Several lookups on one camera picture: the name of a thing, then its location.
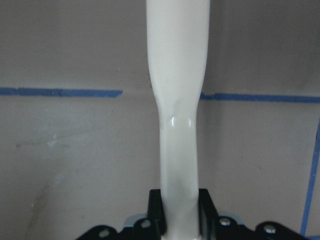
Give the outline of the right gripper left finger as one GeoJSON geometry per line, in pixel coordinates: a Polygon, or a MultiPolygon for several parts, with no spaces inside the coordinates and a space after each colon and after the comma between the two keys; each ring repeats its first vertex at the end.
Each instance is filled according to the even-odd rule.
{"type": "Polygon", "coordinates": [[[132,226],[117,232],[109,225],[97,225],[87,230],[79,240],[160,240],[166,232],[164,208],[159,189],[149,191],[147,213],[132,226]]]}

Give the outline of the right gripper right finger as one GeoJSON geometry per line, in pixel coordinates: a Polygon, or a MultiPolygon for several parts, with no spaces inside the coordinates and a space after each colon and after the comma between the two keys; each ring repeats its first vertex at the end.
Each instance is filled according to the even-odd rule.
{"type": "Polygon", "coordinates": [[[305,240],[306,237],[274,221],[264,221],[254,230],[233,217],[219,215],[209,191],[199,189],[200,233],[205,240],[305,240]]]}

